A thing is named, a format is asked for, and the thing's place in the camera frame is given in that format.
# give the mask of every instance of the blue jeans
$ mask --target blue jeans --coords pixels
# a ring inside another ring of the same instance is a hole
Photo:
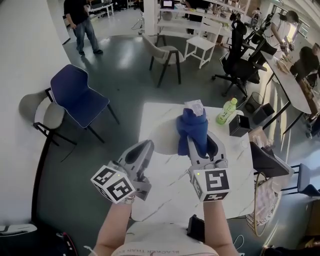
[[[80,24],[76,25],[76,28],[73,30],[73,32],[76,36],[76,49],[79,53],[84,50],[85,33],[91,43],[93,51],[96,52],[99,50],[98,40],[89,17]]]

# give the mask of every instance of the desk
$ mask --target desk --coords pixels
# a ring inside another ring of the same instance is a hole
[[[96,11],[100,11],[102,9],[106,9],[106,14],[108,15],[108,19],[110,19],[109,7],[111,7],[112,16],[115,16],[115,14],[114,14],[114,4],[113,3],[110,3],[108,5],[103,5],[101,7],[95,8],[95,9],[88,9],[88,11],[89,11],[89,13],[93,13],[93,12],[96,12]]]
[[[285,134],[287,131],[291,129],[292,126],[295,125],[295,123],[300,119],[300,117],[304,114],[311,114],[311,110],[308,104],[308,101],[300,87],[300,85],[297,83],[295,77],[289,73],[282,72],[278,66],[277,66],[277,58],[262,51],[261,52],[263,57],[265,58],[266,62],[272,69],[272,76],[270,77],[269,81],[267,82],[266,86],[270,83],[272,78],[276,76],[278,79],[287,99],[288,102],[283,106],[282,109],[278,111],[278,113],[275,114],[275,116],[267,122],[263,129],[266,129],[269,125],[271,125],[290,105],[295,107],[297,110],[301,111],[301,114],[288,126],[288,128],[284,131],[283,134]]]
[[[144,171],[152,188],[146,201],[139,198],[134,201],[131,217],[135,221],[188,226],[193,214],[204,218],[203,204],[187,173],[191,161],[188,156],[177,155],[180,137],[176,118],[183,109],[184,105],[169,103],[148,102],[143,106],[139,141],[151,139],[155,150]],[[228,167],[232,170],[231,192],[223,200],[226,218],[230,219],[254,210],[254,169],[248,134],[242,138],[229,136],[229,125],[216,123],[221,110],[205,107],[208,130],[224,143]]]

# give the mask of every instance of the white table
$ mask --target white table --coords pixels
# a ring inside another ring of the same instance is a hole
[[[131,217],[135,221],[187,226],[193,214],[204,217],[202,203],[186,172],[191,161],[188,156],[177,155],[180,136],[176,118],[183,109],[184,105],[170,103],[148,102],[143,106],[139,141],[151,139],[155,149],[144,171],[152,188],[146,201],[134,201]],[[205,111],[208,130],[224,143],[232,170],[231,192],[223,200],[225,215],[229,219],[250,214],[254,210],[254,169],[249,136],[229,136],[229,125],[218,125],[215,120],[221,108],[205,107]]]
[[[88,9],[88,11],[89,11],[89,13],[93,13],[93,12],[96,12],[96,11],[99,11],[101,9],[105,9],[106,8],[106,14],[108,15],[108,19],[110,19],[109,7],[111,7],[112,16],[115,16],[115,14],[114,14],[114,4],[113,3],[110,3],[108,5],[104,5],[104,6],[95,8],[95,9]]]
[[[292,126],[295,125],[295,123],[300,119],[300,117],[304,114],[311,114],[311,110],[309,107],[309,104],[307,102],[307,99],[296,81],[295,77],[291,73],[284,73],[282,72],[278,66],[277,66],[277,60],[278,58],[261,51],[263,57],[265,58],[266,62],[272,69],[272,76],[270,77],[269,81],[266,83],[266,86],[270,83],[272,78],[276,76],[278,79],[282,89],[284,90],[284,93],[288,99],[288,102],[283,106],[282,109],[280,109],[275,116],[267,122],[263,129],[266,129],[269,125],[271,125],[290,105],[295,107],[297,110],[301,111],[299,116],[288,126],[288,128],[284,131],[283,134],[285,134],[287,131],[291,129]]]

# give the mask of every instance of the blue cloth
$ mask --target blue cloth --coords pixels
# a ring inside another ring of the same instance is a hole
[[[206,156],[208,120],[205,109],[203,109],[203,115],[196,116],[192,109],[185,108],[183,114],[176,118],[176,128],[180,135],[178,144],[179,156],[190,156],[188,136],[193,139],[199,155],[201,157]]]
[[[54,101],[86,128],[109,104],[109,99],[88,86],[88,73],[68,64],[51,80]]]

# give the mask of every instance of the plastic bottle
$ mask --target plastic bottle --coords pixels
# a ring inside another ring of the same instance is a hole
[[[223,125],[227,121],[228,117],[230,117],[230,115],[235,112],[237,102],[238,100],[236,98],[233,98],[232,100],[228,100],[223,105],[222,111],[216,116],[215,119],[219,125]]]

